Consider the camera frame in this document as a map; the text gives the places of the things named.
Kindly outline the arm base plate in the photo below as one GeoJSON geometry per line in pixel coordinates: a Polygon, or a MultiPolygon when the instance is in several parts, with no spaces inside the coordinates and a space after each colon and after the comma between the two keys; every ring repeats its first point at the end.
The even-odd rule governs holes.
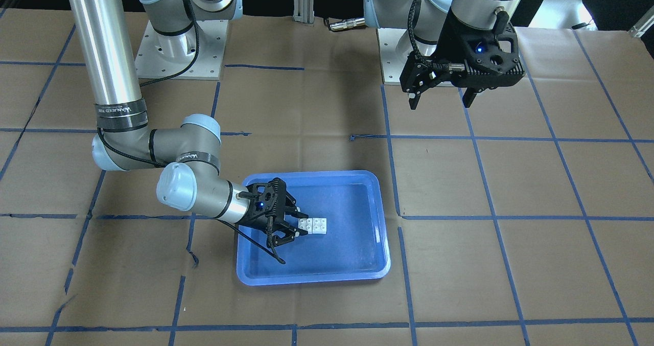
{"type": "MultiPolygon", "coordinates": [[[[180,80],[220,80],[226,47],[228,20],[199,20],[199,55],[180,80]]],[[[164,36],[147,24],[135,58],[138,78],[158,79],[181,71],[196,54],[194,29],[177,36],[164,36]]]]}
{"type": "Polygon", "coordinates": [[[406,29],[378,28],[383,84],[400,85],[400,75],[413,50],[406,29]]]}

